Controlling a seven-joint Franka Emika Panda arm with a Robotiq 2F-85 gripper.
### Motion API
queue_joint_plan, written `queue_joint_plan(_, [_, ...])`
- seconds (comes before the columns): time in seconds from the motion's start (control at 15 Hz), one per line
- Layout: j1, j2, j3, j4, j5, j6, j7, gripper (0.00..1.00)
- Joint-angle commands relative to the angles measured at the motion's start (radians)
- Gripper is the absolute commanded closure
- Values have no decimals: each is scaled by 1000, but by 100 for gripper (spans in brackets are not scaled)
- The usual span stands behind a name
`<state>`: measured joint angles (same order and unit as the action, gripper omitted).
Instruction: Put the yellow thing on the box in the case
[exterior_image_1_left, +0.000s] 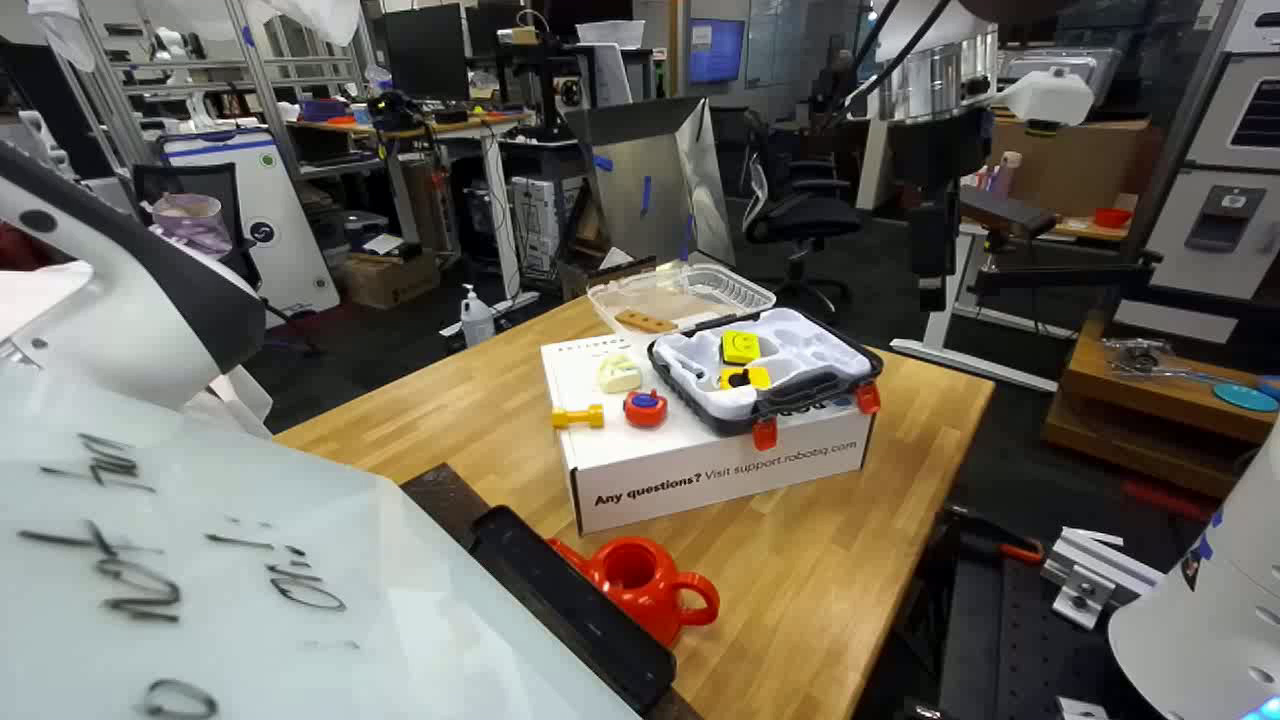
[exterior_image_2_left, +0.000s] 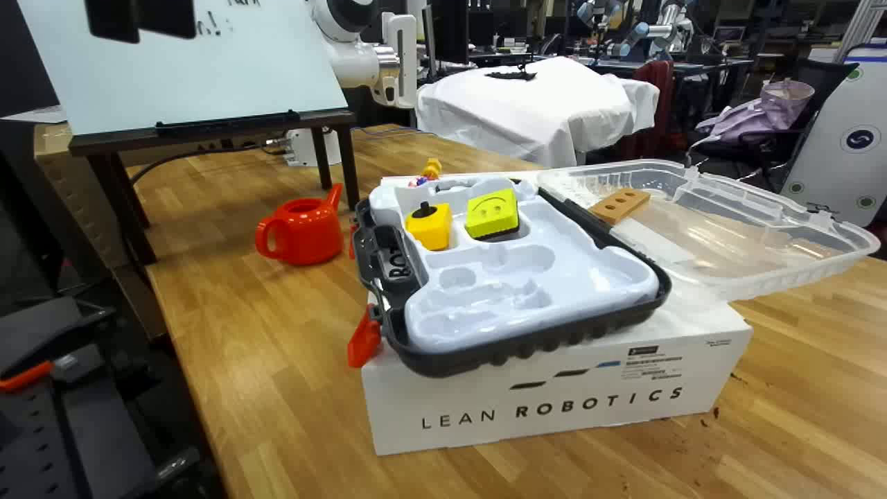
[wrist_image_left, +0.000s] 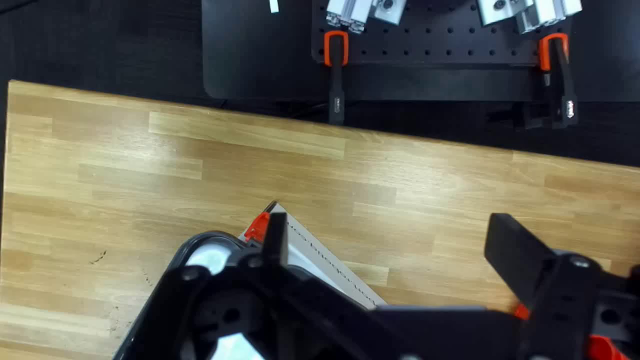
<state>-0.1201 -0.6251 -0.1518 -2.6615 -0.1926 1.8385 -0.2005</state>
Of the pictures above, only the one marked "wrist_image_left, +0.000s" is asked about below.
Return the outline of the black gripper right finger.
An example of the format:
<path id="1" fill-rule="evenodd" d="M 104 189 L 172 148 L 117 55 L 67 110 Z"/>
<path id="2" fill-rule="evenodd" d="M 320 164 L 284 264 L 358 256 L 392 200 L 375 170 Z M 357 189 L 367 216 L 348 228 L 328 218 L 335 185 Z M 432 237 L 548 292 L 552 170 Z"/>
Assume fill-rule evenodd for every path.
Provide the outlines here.
<path id="1" fill-rule="evenodd" d="M 557 260 L 538 235 L 511 214 L 492 214 L 488 218 L 485 258 L 515 292 L 530 306 L 540 288 L 546 265 Z"/>

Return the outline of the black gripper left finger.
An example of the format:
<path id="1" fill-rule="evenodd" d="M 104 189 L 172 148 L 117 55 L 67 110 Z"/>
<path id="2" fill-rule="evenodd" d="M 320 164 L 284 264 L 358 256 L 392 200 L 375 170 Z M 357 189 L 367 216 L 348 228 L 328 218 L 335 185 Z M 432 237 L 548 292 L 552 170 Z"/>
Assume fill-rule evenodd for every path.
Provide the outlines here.
<path id="1" fill-rule="evenodd" d="M 289 216 L 284 212 L 271 214 L 262 260 L 267 265 L 284 265 L 289 260 Z"/>

